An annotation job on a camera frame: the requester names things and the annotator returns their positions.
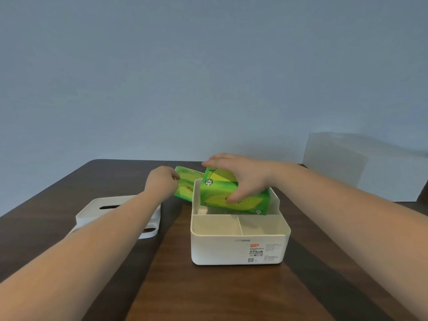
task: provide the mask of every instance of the white box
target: white box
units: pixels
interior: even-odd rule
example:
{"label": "white box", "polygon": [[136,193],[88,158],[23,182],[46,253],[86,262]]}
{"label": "white box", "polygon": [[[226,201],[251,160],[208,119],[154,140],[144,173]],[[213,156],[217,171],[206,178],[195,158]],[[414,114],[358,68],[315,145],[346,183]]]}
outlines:
{"label": "white box", "polygon": [[393,202],[415,202],[428,180],[428,156],[358,134],[310,134],[303,164]]}
{"label": "white box", "polygon": [[270,189],[267,214],[252,215],[200,205],[200,185],[194,184],[190,246],[200,265],[279,264],[291,229],[280,212],[280,200]]}
{"label": "white box", "polygon": [[[69,232],[69,234],[78,230],[79,228],[85,226],[86,224],[96,220],[97,218],[103,216],[104,214],[114,210],[116,207],[124,204],[129,199],[134,197],[135,195],[129,196],[115,196],[115,197],[101,197],[93,199],[88,205],[84,207],[77,215],[76,215],[76,226]],[[161,206],[154,211],[152,218],[148,222],[145,229],[153,228],[154,230],[150,232],[141,233],[138,239],[145,239],[147,237],[154,237],[159,230],[159,223],[161,219]]]}

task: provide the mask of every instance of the hand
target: hand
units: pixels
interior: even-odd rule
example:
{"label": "hand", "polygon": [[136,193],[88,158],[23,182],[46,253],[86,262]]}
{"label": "hand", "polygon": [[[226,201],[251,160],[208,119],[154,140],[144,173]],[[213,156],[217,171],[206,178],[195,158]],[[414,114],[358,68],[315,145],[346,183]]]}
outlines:
{"label": "hand", "polygon": [[274,186],[276,164],[275,161],[262,161],[227,153],[213,155],[202,163],[204,167],[230,170],[238,180],[238,189],[226,199],[226,204],[237,203]]}
{"label": "hand", "polygon": [[165,200],[175,193],[179,179],[180,175],[171,167],[156,168],[149,173],[144,191],[153,191]]}

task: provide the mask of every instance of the green packaging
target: green packaging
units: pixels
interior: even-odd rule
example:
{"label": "green packaging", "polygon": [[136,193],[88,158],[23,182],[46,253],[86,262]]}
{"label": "green packaging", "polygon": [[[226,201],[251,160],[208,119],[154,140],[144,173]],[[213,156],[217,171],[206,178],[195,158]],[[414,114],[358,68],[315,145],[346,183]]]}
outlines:
{"label": "green packaging", "polygon": [[258,195],[247,197],[237,204],[227,205],[225,203],[226,198],[237,188],[238,181],[232,172],[218,168],[207,168],[200,188],[201,205],[266,215],[270,202],[269,189]]}
{"label": "green packaging", "polygon": [[179,187],[174,196],[191,202],[193,198],[193,184],[196,179],[202,178],[204,173],[185,167],[176,167],[175,170],[180,175],[180,180]]}

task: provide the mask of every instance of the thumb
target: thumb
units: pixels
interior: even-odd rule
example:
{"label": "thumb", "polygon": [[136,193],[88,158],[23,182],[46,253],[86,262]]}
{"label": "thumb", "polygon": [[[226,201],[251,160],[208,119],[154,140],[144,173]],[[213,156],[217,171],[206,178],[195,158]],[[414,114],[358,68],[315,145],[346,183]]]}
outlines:
{"label": "thumb", "polygon": [[236,204],[238,201],[248,197],[250,195],[249,189],[247,189],[243,185],[238,185],[238,189],[236,189],[232,194],[230,194],[226,199],[226,204]]}

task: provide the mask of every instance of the dark wood table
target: dark wood table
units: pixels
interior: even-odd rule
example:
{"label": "dark wood table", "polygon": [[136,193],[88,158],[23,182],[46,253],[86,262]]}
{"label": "dark wood table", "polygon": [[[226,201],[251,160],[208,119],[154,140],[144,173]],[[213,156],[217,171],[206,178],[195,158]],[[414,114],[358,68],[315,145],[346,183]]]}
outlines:
{"label": "dark wood table", "polygon": [[[65,237],[92,199],[137,194],[160,165],[203,171],[199,162],[94,160],[1,217],[0,280]],[[281,264],[196,266],[191,204],[172,197],[158,235],[137,241],[84,320],[416,320],[276,193],[292,229]]]}

